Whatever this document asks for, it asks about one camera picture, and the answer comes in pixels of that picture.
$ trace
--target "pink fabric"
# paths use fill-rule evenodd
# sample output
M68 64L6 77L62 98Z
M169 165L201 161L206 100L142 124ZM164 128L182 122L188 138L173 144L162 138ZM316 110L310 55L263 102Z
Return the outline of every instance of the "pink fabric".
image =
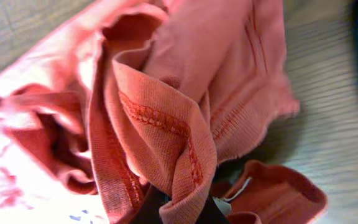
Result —
M147 180L193 223L216 166L298 111L282 1L141 2L92 4L0 74L0 214L80 194L126 222Z

